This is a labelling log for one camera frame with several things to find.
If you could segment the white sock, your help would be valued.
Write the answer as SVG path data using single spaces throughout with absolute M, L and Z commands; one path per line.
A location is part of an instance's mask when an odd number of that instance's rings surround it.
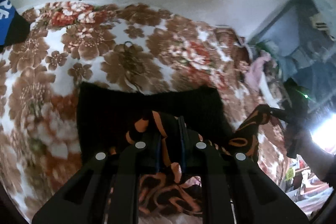
M 273 96 L 272 96 L 272 94 L 271 94 L 271 92 L 268 88 L 268 84 L 267 84 L 266 76 L 265 76 L 264 72 L 261 73 L 259 88 L 260 88 L 260 91 L 262 93 L 262 96 L 264 97 L 265 102 L 270 107 L 279 109 L 279 105 L 278 105 L 277 101 L 273 98 Z

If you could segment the black orange lettered jacket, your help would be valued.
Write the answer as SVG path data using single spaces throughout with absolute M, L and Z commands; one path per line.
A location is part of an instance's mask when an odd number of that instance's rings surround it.
M 135 158 L 141 168 L 141 215 L 203 215 L 201 165 L 205 153 L 199 142 L 223 155 L 241 152 L 258 160 L 258 129 L 270 120 L 268 105 L 258 105 L 233 130 L 223 114 L 214 88 L 152 95 L 80 85 L 76 122 L 81 161 L 99 152 L 120 158 L 126 170 L 135 145 L 145 143 L 146 154 Z

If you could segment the pink cloth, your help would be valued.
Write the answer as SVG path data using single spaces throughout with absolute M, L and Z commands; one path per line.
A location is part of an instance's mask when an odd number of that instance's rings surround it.
M 250 65 L 245 74 L 245 83 L 255 92 L 259 91 L 261 75 L 264 71 L 264 64 L 271 61 L 272 57 L 268 52 L 262 52 Z

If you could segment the floral brown red blanket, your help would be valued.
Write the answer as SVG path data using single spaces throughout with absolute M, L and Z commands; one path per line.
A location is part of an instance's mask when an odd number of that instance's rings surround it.
M 244 79 L 251 55 L 232 28 L 144 4 L 54 2 L 23 18 L 27 39 L 1 51 L 1 182 L 28 222 L 82 164 L 80 84 L 142 94 L 210 86 L 232 128 L 265 102 Z

